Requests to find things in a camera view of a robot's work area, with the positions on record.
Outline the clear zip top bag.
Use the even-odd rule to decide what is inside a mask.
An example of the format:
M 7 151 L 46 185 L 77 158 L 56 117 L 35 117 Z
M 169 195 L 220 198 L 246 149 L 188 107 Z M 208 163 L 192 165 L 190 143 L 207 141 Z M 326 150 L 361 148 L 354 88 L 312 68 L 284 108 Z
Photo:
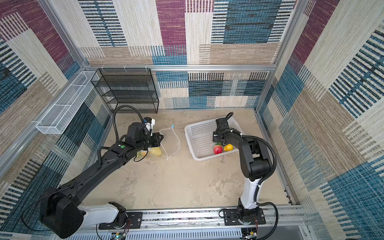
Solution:
M 166 160 L 168 160 L 172 155 L 176 154 L 180 150 L 181 141 L 175 132 L 175 126 L 174 125 L 172 125 L 170 128 L 160 130 L 160 134 L 162 134 L 164 136 L 164 139 L 162 140 L 161 146 L 159 148 L 161 148 L 161 150 L 162 150 L 162 155 L 165 154 Z M 147 155 L 150 154 L 149 149 L 142 150 L 142 151 L 147 151 Z M 144 159 L 145 157 L 143 157 L 143 158 L 137 158 L 136 157 L 134 159 L 134 162 L 139 162 L 142 159 Z

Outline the white plastic basket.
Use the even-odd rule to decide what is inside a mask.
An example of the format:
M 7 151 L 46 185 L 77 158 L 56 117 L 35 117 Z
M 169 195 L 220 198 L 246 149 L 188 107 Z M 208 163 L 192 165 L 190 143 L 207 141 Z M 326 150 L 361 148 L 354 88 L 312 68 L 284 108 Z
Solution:
M 213 132 L 217 128 L 215 119 L 205 120 L 185 127 L 185 136 L 189 150 L 196 161 L 207 161 L 218 157 L 223 157 L 231 153 L 238 153 L 234 148 L 232 151 L 223 151 L 215 154 L 213 142 Z

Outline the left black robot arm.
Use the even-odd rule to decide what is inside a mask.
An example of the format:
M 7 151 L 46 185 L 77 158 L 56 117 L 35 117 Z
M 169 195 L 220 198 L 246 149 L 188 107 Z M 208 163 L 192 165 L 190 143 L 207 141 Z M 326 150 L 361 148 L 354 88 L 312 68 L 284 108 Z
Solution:
M 115 229 L 128 229 L 131 223 L 126 208 L 116 202 L 105 205 L 81 206 L 86 196 L 109 175 L 134 160 L 141 151 L 159 147 L 164 136 L 153 131 L 155 120 L 140 116 L 140 121 L 128 127 L 127 134 L 119 136 L 117 112 L 113 113 L 116 141 L 110 147 L 97 150 L 98 160 L 69 182 L 47 188 L 42 196 L 26 209 L 39 207 L 39 221 L 46 231 L 66 239 L 83 227 L 106 224 Z

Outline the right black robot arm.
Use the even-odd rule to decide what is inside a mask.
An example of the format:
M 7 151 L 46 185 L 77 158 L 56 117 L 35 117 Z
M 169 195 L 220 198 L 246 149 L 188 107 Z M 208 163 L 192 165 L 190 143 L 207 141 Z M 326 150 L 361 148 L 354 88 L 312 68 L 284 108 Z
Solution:
M 232 145 L 239 151 L 240 166 L 246 181 L 236 210 L 238 222 L 243 225 L 265 223 L 261 207 L 271 206 L 276 216 L 279 216 L 275 204 L 259 201 L 263 183 L 277 168 L 277 156 L 266 140 L 244 135 L 237 129 L 231 128 L 229 119 L 233 114 L 230 112 L 224 118 L 216 119 L 217 128 L 213 132 L 213 141 Z

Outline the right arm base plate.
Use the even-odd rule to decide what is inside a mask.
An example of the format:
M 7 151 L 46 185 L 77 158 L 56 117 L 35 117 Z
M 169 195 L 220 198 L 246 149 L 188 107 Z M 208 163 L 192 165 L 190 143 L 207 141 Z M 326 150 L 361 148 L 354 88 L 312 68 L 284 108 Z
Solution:
M 266 224 L 264 212 L 260 207 L 251 210 L 221 209 L 219 217 L 224 219 L 226 226 Z

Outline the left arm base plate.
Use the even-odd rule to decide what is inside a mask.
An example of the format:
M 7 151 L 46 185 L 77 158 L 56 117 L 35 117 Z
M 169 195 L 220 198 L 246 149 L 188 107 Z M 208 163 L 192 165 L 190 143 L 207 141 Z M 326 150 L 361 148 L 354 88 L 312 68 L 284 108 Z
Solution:
M 128 230 L 139 229 L 142 223 L 142 212 L 126 212 L 118 214 L 112 223 L 104 223 L 98 226 L 98 230 Z

